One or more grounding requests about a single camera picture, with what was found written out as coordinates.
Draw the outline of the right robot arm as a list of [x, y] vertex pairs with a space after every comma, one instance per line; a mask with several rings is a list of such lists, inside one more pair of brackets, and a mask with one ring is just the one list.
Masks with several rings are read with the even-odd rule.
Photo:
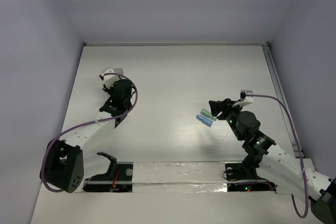
[[250, 111], [243, 111], [243, 101], [209, 101], [212, 116], [225, 120], [233, 134], [243, 142], [247, 156], [240, 171], [248, 178], [271, 181], [308, 204], [322, 223], [335, 223], [335, 179], [320, 174], [286, 153], [273, 139], [260, 131], [260, 122]]

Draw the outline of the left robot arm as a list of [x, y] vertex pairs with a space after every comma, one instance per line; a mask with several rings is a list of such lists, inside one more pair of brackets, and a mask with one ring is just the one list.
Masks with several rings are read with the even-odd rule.
[[87, 177], [83, 152], [127, 117], [137, 103], [138, 91], [127, 78], [118, 79], [110, 86], [104, 83], [103, 90], [109, 97], [92, 121], [73, 126], [48, 143], [40, 179], [49, 191], [73, 193], [78, 187], [86, 188], [95, 179], [115, 182], [119, 178], [117, 159], [103, 151], [97, 154], [108, 161], [99, 165], [99, 174]]

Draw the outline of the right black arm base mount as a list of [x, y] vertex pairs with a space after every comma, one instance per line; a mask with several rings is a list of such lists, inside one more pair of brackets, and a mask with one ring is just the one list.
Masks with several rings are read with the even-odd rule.
[[227, 182], [228, 192], [276, 192], [277, 186], [273, 182], [249, 171], [242, 163], [226, 163], [222, 176]]

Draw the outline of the green translucent eraser case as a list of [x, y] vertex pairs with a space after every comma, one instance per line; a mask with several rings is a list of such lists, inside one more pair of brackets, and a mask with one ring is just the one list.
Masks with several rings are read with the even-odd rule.
[[206, 110], [206, 109], [202, 109], [201, 110], [201, 115], [212, 120], [212, 121], [216, 121], [217, 118], [212, 116], [212, 114], [210, 113], [210, 111]]

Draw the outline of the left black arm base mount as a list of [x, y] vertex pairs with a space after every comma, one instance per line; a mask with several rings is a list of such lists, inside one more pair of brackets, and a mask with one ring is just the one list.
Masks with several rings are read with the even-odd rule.
[[117, 159], [104, 152], [97, 155], [109, 160], [107, 171], [85, 179], [83, 191], [87, 193], [131, 193], [133, 163], [117, 162]]

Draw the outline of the blue translucent eraser case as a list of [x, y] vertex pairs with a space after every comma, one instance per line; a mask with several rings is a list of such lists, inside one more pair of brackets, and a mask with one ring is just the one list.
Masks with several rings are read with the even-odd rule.
[[201, 114], [198, 114], [196, 116], [196, 119], [199, 120], [200, 122], [202, 122], [204, 125], [206, 125], [207, 127], [211, 127], [213, 125], [213, 121]]

